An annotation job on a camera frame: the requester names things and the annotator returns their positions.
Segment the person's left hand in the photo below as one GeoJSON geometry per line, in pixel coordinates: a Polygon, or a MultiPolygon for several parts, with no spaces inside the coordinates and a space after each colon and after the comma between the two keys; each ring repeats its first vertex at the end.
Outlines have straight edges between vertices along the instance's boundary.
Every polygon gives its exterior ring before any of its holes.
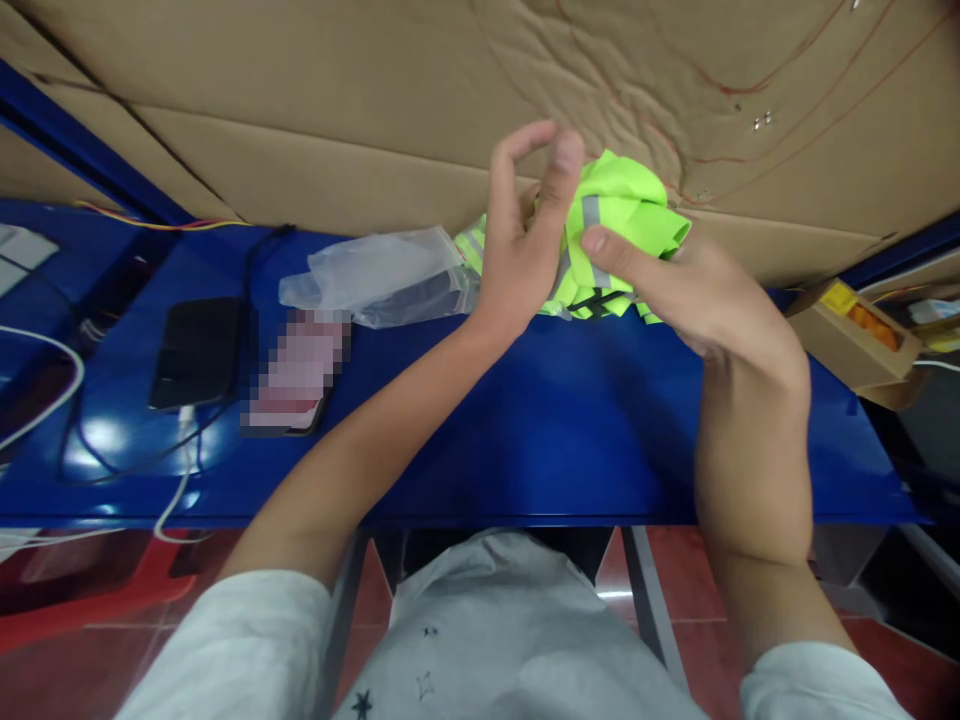
{"type": "Polygon", "coordinates": [[[552,120],[526,125],[501,140],[490,161],[490,205],[480,297],[471,316],[498,335],[518,337],[547,301],[560,263],[560,239],[583,169],[583,138],[552,120]],[[530,230],[524,230],[515,164],[553,144],[530,230]]]}

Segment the reflective strip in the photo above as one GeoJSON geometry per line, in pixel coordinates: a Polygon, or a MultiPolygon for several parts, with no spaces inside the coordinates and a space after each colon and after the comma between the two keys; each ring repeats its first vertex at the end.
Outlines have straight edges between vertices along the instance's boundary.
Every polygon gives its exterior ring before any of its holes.
{"type": "Polygon", "coordinates": [[[477,253],[477,257],[480,258],[480,262],[483,262],[483,246],[479,243],[476,236],[473,234],[473,228],[468,228],[464,230],[463,234],[467,238],[467,241],[470,243],[470,247],[472,247],[473,251],[477,253]]]}
{"type": "Polygon", "coordinates": [[[553,290],[550,291],[551,300],[557,299],[557,293],[560,292],[560,283],[563,282],[563,278],[570,272],[571,265],[573,265],[573,259],[570,257],[570,246],[567,245],[567,249],[563,255],[560,256],[560,267],[557,268],[557,279],[553,283],[553,290]]]}
{"type": "MultiPolygon", "coordinates": [[[[580,205],[583,208],[583,229],[586,230],[591,225],[600,224],[600,196],[599,195],[584,195],[580,200],[580,205]]],[[[610,273],[606,270],[601,270],[593,263],[590,263],[590,268],[593,270],[593,286],[600,288],[609,288],[610,285],[610,273]]]]}

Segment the fingernail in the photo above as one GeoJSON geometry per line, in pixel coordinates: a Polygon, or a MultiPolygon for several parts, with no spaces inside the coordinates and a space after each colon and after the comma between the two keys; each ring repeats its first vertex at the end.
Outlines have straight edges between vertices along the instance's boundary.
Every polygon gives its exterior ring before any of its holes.
{"type": "Polygon", "coordinates": [[[591,255],[596,255],[603,248],[603,244],[606,241],[607,231],[595,225],[584,231],[580,245],[591,255]]]}
{"type": "Polygon", "coordinates": [[[553,163],[561,170],[573,172],[577,166],[577,147],[575,137],[570,133],[563,133],[553,146],[553,163]]]}

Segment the yellow wire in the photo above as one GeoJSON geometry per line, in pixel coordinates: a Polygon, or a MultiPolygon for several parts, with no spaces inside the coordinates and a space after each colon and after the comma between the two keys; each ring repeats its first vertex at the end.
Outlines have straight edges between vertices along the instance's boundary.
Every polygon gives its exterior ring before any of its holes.
{"type": "Polygon", "coordinates": [[[920,290],[925,287],[929,287],[929,283],[927,283],[926,285],[914,285],[913,287],[900,288],[899,290],[890,290],[888,292],[885,292],[880,297],[875,298],[871,302],[873,303],[882,302],[887,298],[893,297],[894,295],[905,295],[908,292],[913,292],[914,290],[920,290]]]}
{"type": "Polygon", "coordinates": [[[242,225],[244,227],[252,227],[250,223],[243,222],[242,220],[216,220],[211,221],[208,225],[197,225],[196,227],[184,227],[182,225],[157,225],[155,223],[145,223],[140,222],[139,220],[134,220],[133,218],[125,217],[120,213],[113,212],[112,210],[106,210],[105,208],[97,207],[96,205],[88,203],[85,200],[77,200],[75,204],[79,207],[93,210],[101,215],[106,215],[109,218],[126,223],[127,225],[147,228],[148,230],[178,230],[180,232],[197,232],[200,230],[213,230],[214,228],[225,227],[227,225],[242,225]]]}

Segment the white cable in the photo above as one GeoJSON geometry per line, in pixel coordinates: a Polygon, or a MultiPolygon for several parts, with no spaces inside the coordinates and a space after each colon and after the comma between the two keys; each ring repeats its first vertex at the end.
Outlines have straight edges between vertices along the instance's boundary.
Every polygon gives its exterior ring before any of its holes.
{"type": "Polygon", "coordinates": [[[73,361],[74,367],[76,368],[76,372],[73,375],[73,381],[70,383],[67,389],[60,394],[60,397],[58,397],[56,400],[50,403],[50,405],[47,407],[46,410],[44,410],[42,413],[37,415],[33,420],[31,420],[22,428],[20,428],[15,433],[13,433],[13,435],[10,435],[4,440],[0,440],[0,450],[3,450],[4,448],[9,447],[13,443],[15,443],[17,440],[22,438],[31,430],[33,430],[37,425],[39,425],[48,417],[50,417],[50,415],[53,414],[53,412],[56,411],[57,408],[63,405],[71,397],[73,397],[73,394],[80,388],[80,384],[83,382],[83,375],[85,370],[83,366],[83,360],[80,359],[80,356],[73,350],[73,348],[70,348],[64,345],[59,340],[55,340],[51,337],[47,337],[46,335],[41,335],[39,333],[30,332],[29,330],[20,330],[18,328],[7,327],[6,325],[0,325],[0,331],[13,333],[14,335],[23,335],[25,337],[33,338],[34,340],[41,340],[45,343],[53,345],[54,347],[59,348],[60,350],[65,352],[67,355],[69,355],[70,359],[73,361]]]}
{"type": "Polygon", "coordinates": [[[94,325],[93,321],[90,318],[87,318],[82,323],[80,323],[80,332],[82,332],[84,335],[86,335],[88,338],[90,338],[94,342],[100,342],[107,336],[107,333],[105,333],[103,330],[101,330],[96,325],[94,325]]]}
{"type": "Polygon", "coordinates": [[[87,338],[88,340],[91,340],[92,342],[95,342],[97,344],[102,343],[104,336],[97,335],[96,331],[93,329],[93,325],[92,324],[88,325],[87,324],[88,322],[89,320],[84,320],[82,323],[80,323],[80,333],[85,338],[87,338]]]}
{"type": "Polygon", "coordinates": [[[931,367],[942,367],[944,370],[953,370],[954,372],[960,372],[960,366],[951,365],[950,363],[940,362],[939,360],[917,360],[914,365],[929,365],[931,367]]]}
{"type": "MultiPolygon", "coordinates": [[[[91,530],[90,532],[80,533],[79,535],[63,535],[60,537],[39,537],[39,538],[28,538],[26,542],[19,544],[11,545],[0,545],[0,550],[23,550],[25,548],[32,547],[47,547],[48,545],[59,545],[60,543],[70,542],[72,540],[80,540],[82,538],[95,537],[97,535],[108,535],[110,533],[120,532],[126,528],[114,528],[112,530],[91,530]]],[[[0,538],[6,540],[16,540],[17,538],[23,538],[23,535],[15,535],[14,533],[0,533],[0,538]]]]}
{"type": "MultiPolygon", "coordinates": [[[[178,442],[183,442],[183,439],[189,435],[190,426],[193,425],[194,411],[193,405],[186,405],[180,408],[180,417],[177,421],[180,426],[178,442]]],[[[157,518],[157,522],[153,526],[153,536],[157,538],[157,540],[163,540],[164,542],[174,543],[176,545],[193,545],[194,543],[203,542],[210,536],[204,535],[199,538],[181,539],[170,537],[163,532],[163,526],[166,524],[167,519],[173,514],[173,511],[177,509],[177,505],[180,504],[180,500],[183,498],[183,492],[187,489],[187,483],[190,482],[190,476],[193,474],[193,456],[190,454],[190,443],[184,443],[183,458],[187,463],[187,470],[183,473],[183,477],[180,478],[180,485],[177,486],[177,491],[173,494],[170,504],[167,505],[167,508],[161,513],[160,517],[157,518]]]]}

